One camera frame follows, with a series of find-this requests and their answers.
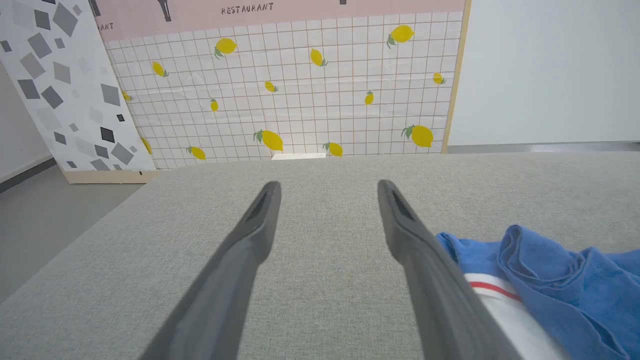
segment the cloth fold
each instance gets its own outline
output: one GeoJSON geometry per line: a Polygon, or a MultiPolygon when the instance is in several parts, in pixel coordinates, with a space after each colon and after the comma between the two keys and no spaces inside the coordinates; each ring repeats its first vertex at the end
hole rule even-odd
{"type": "Polygon", "coordinates": [[[440,233],[464,273],[508,280],[574,359],[640,359],[640,250],[580,252],[519,225],[484,243],[440,233]]]}

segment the white tiled backdrop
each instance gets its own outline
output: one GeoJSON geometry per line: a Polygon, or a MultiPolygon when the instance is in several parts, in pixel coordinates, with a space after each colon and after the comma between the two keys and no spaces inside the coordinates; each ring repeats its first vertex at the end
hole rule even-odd
{"type": "Polygon", "coordinates": [[[270,158],[253,139],[267,129],[284,152],[325,152],[339,143],[344,156],[440,153],[460,41],[462,12],[417,13],[285,22],[188,31],[108,42],[118,82],[159,169],[194,163],[270,158]],[[399,24],[415,32],[386,45],[399,24]],[[214,46],[231,38],[237,49],[216,59],[214,46]],[[317,49],[328,61],[314,65],[317,49]],[[162,78],[152,61],[169,72],[162,78]],[[439,72],[447,80],[433,82],[439,72]],[[271,81],[278,91],[264,86],[271,81]],[[368,90],[371,105],[364,104],[368,90]],[[211,111],[210,99],[220,106],[211,111]],[[433,132],[431,148],[401,136],[410,125],[433,132]],[[201,148],[206,160],[186,151],[201,148]]]}

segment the white wall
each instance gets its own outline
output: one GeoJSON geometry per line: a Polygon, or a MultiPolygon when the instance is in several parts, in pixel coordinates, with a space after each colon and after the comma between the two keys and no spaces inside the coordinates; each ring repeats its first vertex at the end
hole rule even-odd
{"type": "Polygon", "coordinates": [[[473,0],[449,145],[640,140],[640,1],[473,0]]]}
{"type": "Polygon", "coordinates": [[[0,182],[43,162],[51,156],[0,63],[0,182]]]}

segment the yellow lemon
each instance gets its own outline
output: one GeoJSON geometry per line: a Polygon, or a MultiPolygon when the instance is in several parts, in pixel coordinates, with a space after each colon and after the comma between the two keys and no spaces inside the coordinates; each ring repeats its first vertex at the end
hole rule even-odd
{"type": "Polygon", "coordinates": [[[149,154],[153,154],[153,150],[151,150],[151,145],[149,145],[149,142],[147,141],[147,139],[145,138],[140,138],[140,140],[142,140],[142,143],[145,144],[145,147],[147,148],[147,151],[149,152],[149,154]]]}
{"type": "Polygon", "coordinates": [[[433,74],[433,82],[438,84],[438,85],[442,85],[442,84],[446,83],[447,80],[445,78],[443,78],[442,75],[439,72],[436,72],[435,74],[433,74]]]}
{"type": "Polygon", "coordinates": [[[373,102],[373,93],[371,90],[367,91],[367,96],[364,97],[364,103],[367,105],[371,105],[373,102]]]}
{"type": "Polygon", "coordinates": [[[215,99],[211,99],[211,111],[218,110],[218,102],[215,99]]]}
{"type": "Polygon", "coordinates": [[[126,92],[126,91],[123,91],[123,92],[122,92],[122,97],[124,97],[124,99],[125,99],[126,101],[131,101],[131,100],[133,100],[133,96],[131,96],[131,95],[127,94],[127,92],[126,92]]]}
{"type": "Polygon", "coordinates": [[[278,91],[278,88],[273,86],[273,83],[270,81],[265,81],[264,82],[264,87],[267,88],[267,90],[269,90],[270,92],[276,92],[278,91]]]}
{"type": "Polygon", "coordinates": [[[340,144],[337,144],[335,142],[328,142],[322,145],[322,148],[329,150],[329,152],[333,156],[342,156],[342,146],[340,146],[340,144]]]}
{"type": "Polygon", "coordinates": [[[262,142],[264,140],[264,145],[267,145],[271,150],[283,151],[282,139],[276,133],[269,130],[260,130],[253,133],[253,138],[258,140],[258,142],[262,142]]]}
{"type": "Polygon", "coordinates": [[[400,25],[395,30],[391,31],[389,38],[387,39],[387,46],[391,49],[391,45],[395,45],[396,42],[406,42],[411,39],[415,34],[413,29],[409,25],[400,25]]]}
{"type": "Polygon", "coordinates": [[[422,125],[411,125],[402,130],[402,135],[406,135],[406,138],[411,137],[413,142],[421,147],[431,147],[433,141],[433,133],[428,128],[422,125]]]}
{"type": "Polygon", "coordinates": [[[216,56],[217,59],[220,59],[220,56],[224,56],[223,54],[229,55],[236,50],[236,43],[229,38],[221,38],[216,43],[216,47],[214,48],[213,55],[216,56]]]}
{"type": "Polygon", "coordinates": [[[151,67],[153,68],[154,72],[158,74],[158,76],[162,76],[163,78],[169,76],[169,73],[162,67],[162,65],[158,64],[157,62],[153,61],[151,63],[151,67]]]}
{"type": "Polygon", "coordinates": [[[318,66],[326,66],[326,59],[322,59],[322,54],[316,50],[311,49],[311,54],[309,54],[309,58],[311,58],[311,62],[318,66]]]}
{"type": "Polygon", "coordinates": [[[196,159],[204,160],[204,151],[202,151],[199,147],[189,146],[187,151],[196,157],[196,159]]]}

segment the wooden strip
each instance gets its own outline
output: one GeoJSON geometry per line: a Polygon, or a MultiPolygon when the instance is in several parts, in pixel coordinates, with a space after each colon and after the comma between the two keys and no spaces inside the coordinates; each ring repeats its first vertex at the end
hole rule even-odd
{"type": "Polygon", "coordinates": [[[449,112],[447,113],[447,125],[444,129],[444,141],[442,142],[442,154],[447,153],[447,143],[451,132],[451,122],[453,122],[453,109],[456,107],[456,96],[458,94],[458,83],[460,82],[460,69],[462,68],[462,57],[465,54],[465,42],[467,41],[467,29],[469,27],[469,15],[471,13],[471,0],[465,1],[465,11],[462,14],[462,31],[460,33],[460,44],[458,45],[458,58],[456,59],[456,70],[453,74],[453,86],[451,88],[451,100],[449,101],[449,112]]]}
{"type": "Polygon", "coordinates": [[[64,171],[70,184],[146,184],[162,171],[64,171]]]}

